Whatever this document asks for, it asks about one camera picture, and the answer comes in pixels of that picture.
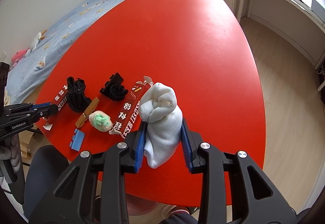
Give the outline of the gloved left hand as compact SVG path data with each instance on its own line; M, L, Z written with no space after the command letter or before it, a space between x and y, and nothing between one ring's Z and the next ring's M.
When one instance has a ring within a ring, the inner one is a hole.
M9 161L14 172L18 172L21 167L21 151L18 134L7 138L1 146L1 161Z

